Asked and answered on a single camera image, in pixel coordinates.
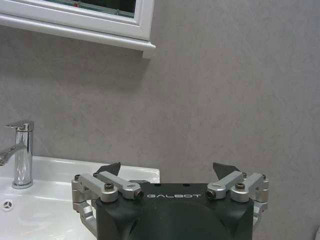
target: white shelf ledge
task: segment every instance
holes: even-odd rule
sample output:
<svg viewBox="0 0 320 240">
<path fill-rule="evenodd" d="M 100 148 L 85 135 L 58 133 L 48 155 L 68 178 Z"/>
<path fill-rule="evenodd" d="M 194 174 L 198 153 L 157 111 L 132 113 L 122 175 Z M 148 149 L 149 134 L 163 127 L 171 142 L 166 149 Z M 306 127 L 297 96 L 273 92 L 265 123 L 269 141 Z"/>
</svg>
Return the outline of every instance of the white shelf ledge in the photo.
<svg viewBox="0 0 320 240">
<path fill-rule="evenodd" d="M 72 39 L 79 39 L 94 43 L 112 45 L 127 49 L 139 50 L 143 51 L 142 57 L 145 59 L 150 59 L 154 51 L 156 50 L 155 45 L 145 40 L 58 25 L 3 13 L 0 13 L 0 25 Z"/>
</svg>

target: mirror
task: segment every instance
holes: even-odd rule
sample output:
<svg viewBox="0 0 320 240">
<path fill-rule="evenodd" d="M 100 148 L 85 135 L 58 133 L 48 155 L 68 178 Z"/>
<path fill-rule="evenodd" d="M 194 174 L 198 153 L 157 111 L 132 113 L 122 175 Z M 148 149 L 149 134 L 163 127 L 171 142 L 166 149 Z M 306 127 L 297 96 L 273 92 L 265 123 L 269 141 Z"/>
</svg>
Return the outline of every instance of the mirror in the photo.
<svg viewBox="0 0 320 240">
<path fill-rule="evenodd" d="M 75 8 L 113 14 L 127 18 L 135 17 L 136 0 L 44 0 Z"/>
</svg>

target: chrome faucet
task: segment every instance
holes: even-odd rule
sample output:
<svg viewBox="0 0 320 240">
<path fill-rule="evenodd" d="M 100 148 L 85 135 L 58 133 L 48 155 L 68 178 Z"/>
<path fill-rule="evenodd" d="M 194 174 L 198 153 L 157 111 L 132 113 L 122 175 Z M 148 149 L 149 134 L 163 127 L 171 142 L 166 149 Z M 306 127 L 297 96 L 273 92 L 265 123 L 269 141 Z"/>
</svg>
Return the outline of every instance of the chrome faucet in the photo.
<svg viewBox="0 0 320 240">
<path fill-rule="evenodd" d="M 32 186 L 32 149 L 34 144 L 34 122 L 30 120 L 18 121 L 6 125 L 15 128 L 15 145 L 0 151 L 0 166 L 8 163 L 15 154 L 14 189 L 26 189 Z"/>
</svg>

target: sink basin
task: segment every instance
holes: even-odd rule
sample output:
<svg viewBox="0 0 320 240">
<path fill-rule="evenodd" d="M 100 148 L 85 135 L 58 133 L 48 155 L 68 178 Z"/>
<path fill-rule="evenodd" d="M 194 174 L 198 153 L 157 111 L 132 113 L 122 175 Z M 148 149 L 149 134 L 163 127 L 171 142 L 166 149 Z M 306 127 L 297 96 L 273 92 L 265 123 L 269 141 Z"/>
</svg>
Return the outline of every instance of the sink basin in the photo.
<svg viewBox="0 0 320 240">
<path fill-rule="evenodd" d="M 33 186 L 14 189 L 14 159 L 0 167 L 0 240 L 95 240 L 72 208 L 71 179 L 103 164 L 33 157 Z M 158 169 L 121 166 L 126 180 L 160 182 Z"/>
</svg>

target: gray wall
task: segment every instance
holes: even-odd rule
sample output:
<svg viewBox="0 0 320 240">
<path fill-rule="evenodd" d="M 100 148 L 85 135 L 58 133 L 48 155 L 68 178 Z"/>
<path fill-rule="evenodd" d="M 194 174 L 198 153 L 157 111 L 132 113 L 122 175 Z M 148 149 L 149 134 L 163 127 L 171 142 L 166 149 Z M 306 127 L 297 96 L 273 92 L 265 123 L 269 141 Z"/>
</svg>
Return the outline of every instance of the gray wall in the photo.
<svg viewBox="0 0 320 240">
<path fill-rule="evenodd" d="M 319 12 L 319 0 L 156 0 L 150 61 L 0 27 L 0 125 L 35 120 L 35 155 L 159 168 L 164 182 L 215 180 L 213 161 L 265 173 L 255 239 L 313 240 Z"/>
</svg>

